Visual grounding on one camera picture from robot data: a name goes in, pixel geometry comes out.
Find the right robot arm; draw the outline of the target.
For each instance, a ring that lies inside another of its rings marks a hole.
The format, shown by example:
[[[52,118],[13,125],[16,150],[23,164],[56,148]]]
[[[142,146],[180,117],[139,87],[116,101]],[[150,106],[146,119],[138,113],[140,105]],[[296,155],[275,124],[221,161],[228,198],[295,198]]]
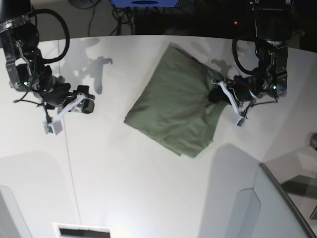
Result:
[[[65,35],[62,53],[52,59],[42,57],[38,47],[40,35],[36,22],[39,14],[49,14],[61,24]],[[62,60],[70,46],[66,22],[51,9],[34,9],[28,0],[2,0],[0,2],[0,42],[6,58],[10,86],[18,92],[32,92],[45,109],[61,108],[67,112],[90,114],[94,110],[95,96],[89,87],[79,85],[71,91],[70,83],[52,73],[51,63]]]

